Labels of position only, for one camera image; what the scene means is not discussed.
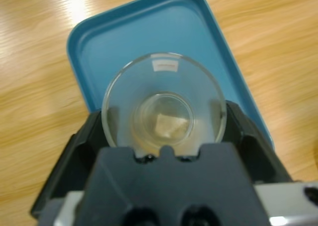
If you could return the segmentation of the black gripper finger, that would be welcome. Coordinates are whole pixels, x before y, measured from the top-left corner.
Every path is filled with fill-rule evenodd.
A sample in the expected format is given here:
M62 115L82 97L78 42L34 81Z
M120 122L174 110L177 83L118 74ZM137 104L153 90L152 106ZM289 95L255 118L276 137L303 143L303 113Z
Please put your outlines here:
M102 128L101 112L96 111L71 135L30 210L31 216L39 217L52 199L63 198L70 191L82 191L98 152L104 147L109 147L109 143Z
M291 183L290 174L257 125L238 104L224 101L225 111L218 130L218 140L230 143L254 184Z

